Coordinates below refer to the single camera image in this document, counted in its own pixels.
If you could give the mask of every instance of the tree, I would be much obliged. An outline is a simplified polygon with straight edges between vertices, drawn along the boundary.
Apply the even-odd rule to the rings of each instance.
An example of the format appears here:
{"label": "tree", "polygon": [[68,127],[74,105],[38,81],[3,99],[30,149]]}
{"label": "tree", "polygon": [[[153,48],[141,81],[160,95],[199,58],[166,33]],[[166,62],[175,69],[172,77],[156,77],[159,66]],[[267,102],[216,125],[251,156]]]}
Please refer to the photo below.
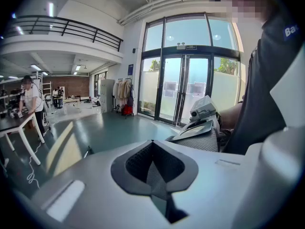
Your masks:
{"label": "tree", "polygon": [[160,61],[157,62],[155,59],[152,61],[148,71],[158,71],[160,69]]}
{"label": "tree", "polygon": [[236,67],[237,67],[237,62],[232,62],[229,59],[221,58],[220,66],[218,67],[218,69],[214,69],[214,71],[234,75],[234,71]]}

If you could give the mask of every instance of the blue logo patch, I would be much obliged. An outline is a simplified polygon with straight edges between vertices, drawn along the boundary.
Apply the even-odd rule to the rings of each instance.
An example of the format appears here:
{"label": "blue logo patch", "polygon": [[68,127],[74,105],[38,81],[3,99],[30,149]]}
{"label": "blue logo patch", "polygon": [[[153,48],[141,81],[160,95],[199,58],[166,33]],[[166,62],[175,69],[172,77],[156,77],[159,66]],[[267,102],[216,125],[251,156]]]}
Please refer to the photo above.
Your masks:
{"label": "blue logo patch", "polygon": [[294,35],[299,33],[299,27],[298,27],[297,24],[296,25],[287,26],[283,30],[283,33],[284,33],[284,40],[286,41],[286,40],[292,38]]}

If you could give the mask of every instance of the brick wall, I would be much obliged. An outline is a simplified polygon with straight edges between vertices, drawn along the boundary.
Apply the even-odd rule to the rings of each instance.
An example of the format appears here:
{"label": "brick wall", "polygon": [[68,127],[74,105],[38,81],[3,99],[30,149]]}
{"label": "brick wall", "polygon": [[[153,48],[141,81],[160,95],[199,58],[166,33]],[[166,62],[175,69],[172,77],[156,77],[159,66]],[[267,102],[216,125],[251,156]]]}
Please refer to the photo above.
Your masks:
{"label": "brick wall", "polygon": [[52,82],[52,89],[55,87],[64,86],[65,96],[89,96],[89,77],[80,76],[62,76],[62,77],[45,77],[43,78],[43,83]]}

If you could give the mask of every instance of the white table leg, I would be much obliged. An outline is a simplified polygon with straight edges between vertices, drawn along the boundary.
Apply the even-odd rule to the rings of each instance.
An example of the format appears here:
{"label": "white table leg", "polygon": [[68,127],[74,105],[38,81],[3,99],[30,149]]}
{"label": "white table leg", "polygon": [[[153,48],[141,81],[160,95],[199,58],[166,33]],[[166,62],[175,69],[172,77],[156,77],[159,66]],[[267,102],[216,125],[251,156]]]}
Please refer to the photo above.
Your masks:
{"label": "white table leg", "polygon": [[44,139],[43,139],[42,133],[40,132],[40,129],[39,129],[39,126],[38,126],[37,119],[36,119],[35,115],[33,115],[33,121],[34,121],[34,124],[35,124],[35,127],[36,127],[36,131],[39,135],[39,138],[40,138],[41,142],[44,143]]}
{"label": "white table leg", "polygon": [[27,138],[25,137],[25,134],[23,133],[22,128],[19,128],[18,132],[19,132],[19,134],[20,134],[20,136],[21,136],[21,139],[22,139],[22,141],[23,141],[25,147],[27,148],[28,152],[29,152],[30,155],[33,157],[33,159],[34,159],[34,161],[36,162],[36,164],[37,164],[37,165],[40,165],[40,161],[39,161],[39,159],[37,158],[37,156],[34,154],[34,151],[32,150],[32,148],[31,148],[31,146],[30,146],[30,144],[29,144]]}
{"label": "white table leg", "polygon": [[63,111],[66,115],[67,114],[67,108],[66,108],[66,105],[65,105],[64,101],[62,101],[62,106],[63,106]]}
{"label": "white table leg", "polygon": [[6,140],[8,141],[8,143],[9,143],[9,146],[10,146],[11,150],[12,150],[12,151],[15,151],[15,149],[14,149],[14,147],[13,147],[13,144],[11,143],[11,141],[10,141],[9,136],[8,136],[7,133],[5,134],[5,137],[6,137]]}

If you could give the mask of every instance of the window frame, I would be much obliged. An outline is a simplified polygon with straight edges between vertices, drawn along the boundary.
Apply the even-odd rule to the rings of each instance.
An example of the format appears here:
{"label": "window frame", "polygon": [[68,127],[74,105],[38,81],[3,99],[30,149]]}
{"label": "window frame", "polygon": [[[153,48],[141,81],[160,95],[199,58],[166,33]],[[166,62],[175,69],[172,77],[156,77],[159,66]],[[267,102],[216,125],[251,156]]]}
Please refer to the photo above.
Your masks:
{"label": "window frame", "polygon": [[[207,28],[209,31],[209,39],[210,39],[210,46],[209,45],[197,45],[197,50],[178,50],[177,46],[172,46],[172,47],[165,47],[164,46],[164,40],[165,40],[165,28],[166,28],[166,22],[167,20],[179,20],[183,17],[188,17],[187,19],[192,19],[192,17],[196,17],[198,18],[198,16],[203,16],[204,19],[207,22]],[[158,80],[158,90],[157,90],[157,98],[156,98],[156,107],[158,108],[158,106],[160,105],[159,103],[159,98],[160,98],[160,75],[161,75],[161,70],[164,67],[163,65],[163,58],[169,55],[173,55],[173,54],[188,54],[188,55],[209,55],[209,57],[211,58],[211,69],[208,72],[208,79],[209,82],[206,83],[206,95],[209,95],[211,97],[212,95],[212,90],[213,90],[213,81],[214,81],[214,57],[223,57],[223,58],[229,58],[229,59],[233,59],[233,60],[237,60],[238,61],[238,90],[237,90],[237,100],[239,99],[239,95],[240,95],[240,84],[241,84],[241,65],[240,65],[240,52],[239,52],[239,45],[238,45],[238,41],[236,39],[236,32],[234,29],[234,26],[232,24],[232,28],[233,28],[233,40],[236,44],[236,48],[237,50],[234,49],[229,49],[229,48],[222,48],[222,47],[216,47],[213,45],[213,38],[212,38],[212,31],[211,31],[211,27],[210,27],[210,23],[209,23],[209,17],[211,17],[211,19],[217,19],[220,18],[217,15],[214,14],[207,14],[206,12],[202,12],[202,13],[187,13],[187,14],[179,14],[179,15],[173,15],[173,16],[169,16],[169,17],[163,17],[162,19],[158,19],[155,21],[152,21],[150,23],[146,23],[146,28],[145,28],[145,34],[144,34],[144,40],[143,40],[143,51],[142,51],[142,60],[141,60],[141,69],[140,69],[140,78],[139,78],[139,88],[138,88],[138,95],[140,95],[140,90],[141,90],[141,74],[142,74],[142,68],[143,68],[143,63],[145,59],[149,59],[149,58],[155,58],[155,57],[160,57],[160,71],[159,71],[159,80]],[[163,24],[163,32],[162,32],[162,44],[161,44],[161,48],[158,49],[153,49],[153,50],[149,50],[149,51],[145,51],[145,46],[146,46],[146,41],[147,41],[147,33],[148,33],[148,29],[150,27],[152,27],[153,25],[159,25],[160,23]],[[141,112],[140,109],[140,101],[138,99],[138,113],[141,113],[143,115],[147,115],[144,114],[143,112]],[[157,112],[155,111],[155,115],[154,115],[154,119],[157,119]]]}
{"label": "window frame", "polygon": [[107,72],[108,71],[104,71],[104,72],[101,72],[101,73],[98,73],[98,74],[94,75],[94,85],[93,85],[93,88],[94,88],[94,97],[98,97],[99,76],[100,76],[100,74],[105,73],[105,79],[107,79]]}

